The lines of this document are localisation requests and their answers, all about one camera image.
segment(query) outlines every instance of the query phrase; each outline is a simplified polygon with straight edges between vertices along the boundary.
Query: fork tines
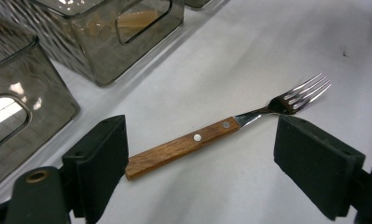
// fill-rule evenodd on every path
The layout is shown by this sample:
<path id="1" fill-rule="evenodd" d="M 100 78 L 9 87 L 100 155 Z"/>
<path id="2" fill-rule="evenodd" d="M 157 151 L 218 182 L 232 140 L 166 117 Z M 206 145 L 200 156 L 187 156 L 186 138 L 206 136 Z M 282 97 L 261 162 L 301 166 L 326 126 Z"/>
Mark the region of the fork tines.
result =
<path id="1" fill-rule="evenodd" d="M 331 86 L 330 80 L 319 74 L 282 95 L 296 110 L 305 109 Z"/>

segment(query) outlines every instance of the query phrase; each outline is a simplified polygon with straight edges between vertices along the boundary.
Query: black clamp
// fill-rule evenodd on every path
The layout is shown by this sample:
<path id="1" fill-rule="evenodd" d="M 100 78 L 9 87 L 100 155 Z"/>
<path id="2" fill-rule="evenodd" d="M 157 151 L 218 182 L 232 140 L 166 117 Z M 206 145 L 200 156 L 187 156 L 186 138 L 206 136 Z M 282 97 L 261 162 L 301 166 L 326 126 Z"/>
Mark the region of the black clamp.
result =
<path id="1" fill-rule="evenodd" d="M 63 167 L 40 167 L 20 176 L 0 223 L 70 223 L 69 212 L 96 223 L 128 165 L 125 116 L 98 123 L 62 156 Z"/>
<path id="2" fill-rule="evenodd" d="M 372 171 L 365 155 L 304 119 L 280 116 L 274 160 L 331 220 L 352 205 L 355 223 L 372 224 Z"/>

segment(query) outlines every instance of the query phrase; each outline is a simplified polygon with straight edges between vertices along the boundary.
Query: white table surface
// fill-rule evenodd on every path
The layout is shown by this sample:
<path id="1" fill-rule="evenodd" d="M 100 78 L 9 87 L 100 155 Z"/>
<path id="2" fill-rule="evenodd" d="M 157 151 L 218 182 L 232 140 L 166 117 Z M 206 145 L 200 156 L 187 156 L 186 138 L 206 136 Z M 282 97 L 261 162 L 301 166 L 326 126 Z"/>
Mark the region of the white table surface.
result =
<path id="1" fill-rule="evenodd" d="M 366 155 L 372 168 L 372 0 L 212 0 L 116 83 L 55 63 L 80 114 L 0 185 L 62 165 L 102 119 L 126 115 L 130 156 L 266 105 L 323 73 L 332 87 L 297 116 Z M 277 116 L 135 181 L 123 176 L 99 223 L 331 223 L 273 161 Z M 356 211 L 336 223 L 352 223 Z M 84 223 L 74 219 L 74 223 Z"/>

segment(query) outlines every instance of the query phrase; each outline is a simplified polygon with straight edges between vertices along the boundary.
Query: black foam block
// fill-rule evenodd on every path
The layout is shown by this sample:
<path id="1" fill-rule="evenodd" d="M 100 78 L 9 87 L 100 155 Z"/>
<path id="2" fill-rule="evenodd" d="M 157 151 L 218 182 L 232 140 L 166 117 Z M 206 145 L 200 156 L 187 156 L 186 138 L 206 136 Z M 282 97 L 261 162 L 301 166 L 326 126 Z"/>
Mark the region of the black foam block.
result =
<path id="1" fill-rule="evenodd" d="M 128 164 L 125 116 L 102 120 L 62 157 L 64 175 L 74 179 L 75 217 L 96 223 Z"/>
<path id="2" fill-rule="evenodd" d="M 365 155 L 304 119 L 280 116 L 274 160 L 331 220 L 345 217 Z"/>

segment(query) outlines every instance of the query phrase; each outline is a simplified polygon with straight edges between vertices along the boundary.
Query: stainless steel fork head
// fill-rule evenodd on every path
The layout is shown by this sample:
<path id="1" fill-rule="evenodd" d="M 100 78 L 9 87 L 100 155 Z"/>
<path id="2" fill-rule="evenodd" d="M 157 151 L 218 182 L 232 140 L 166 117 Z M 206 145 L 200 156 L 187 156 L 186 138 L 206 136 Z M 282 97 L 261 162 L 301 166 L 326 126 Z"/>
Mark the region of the stainless steel fork head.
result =
<path id="1" fill-rule="evenodd" d="M 292 90 L 273 98 L 267 106 L 235 116 L 234 119 L 243 127 L 266 114 L 294 115 L 307 108 L 330 86 L 330 80 L 319 74 Z"/>

